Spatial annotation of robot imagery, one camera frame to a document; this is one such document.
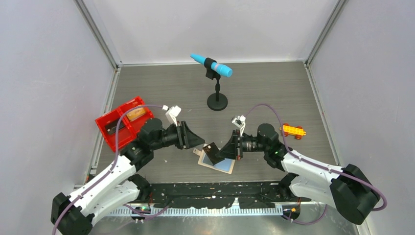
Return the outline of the beige card holder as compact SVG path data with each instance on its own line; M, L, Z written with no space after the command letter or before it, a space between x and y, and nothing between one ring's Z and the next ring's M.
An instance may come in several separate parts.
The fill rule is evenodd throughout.
M220 171L226 174L232 174L235 160L225 159L217 164L213 164L204 150L199 150L197 148L193 149L193 153L199 157L198 165Z

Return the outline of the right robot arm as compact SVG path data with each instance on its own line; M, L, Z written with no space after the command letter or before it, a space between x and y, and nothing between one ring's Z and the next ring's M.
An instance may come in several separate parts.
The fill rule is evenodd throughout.
M278 183L282 199L292 201L301 197L323 203L353 224L361 225L381 199L360 168L311 159L283 144L268 123L258 126L256 136L234 130L216 157L239 160L244 152L262 152L270 167L287 173Z

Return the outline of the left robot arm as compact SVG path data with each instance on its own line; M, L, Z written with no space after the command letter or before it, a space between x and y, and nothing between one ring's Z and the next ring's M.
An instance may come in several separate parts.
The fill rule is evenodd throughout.
M137 138L105 170L69 195L61 192L53 198L52 234L87 235L101 218L119 206L135 200L148 201L151 185L138 171L153 159L154 152L169 146L190 149L204 143L185 121L163 128L160 119L148 119Z

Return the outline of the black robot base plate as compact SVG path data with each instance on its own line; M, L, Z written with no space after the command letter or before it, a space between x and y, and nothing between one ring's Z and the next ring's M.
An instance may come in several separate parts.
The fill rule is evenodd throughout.
M151 204L156 208L222 209L238 202L243 209L271 208L273 203L297 202L282 192L279 182L153 183L144 195L130 203Z

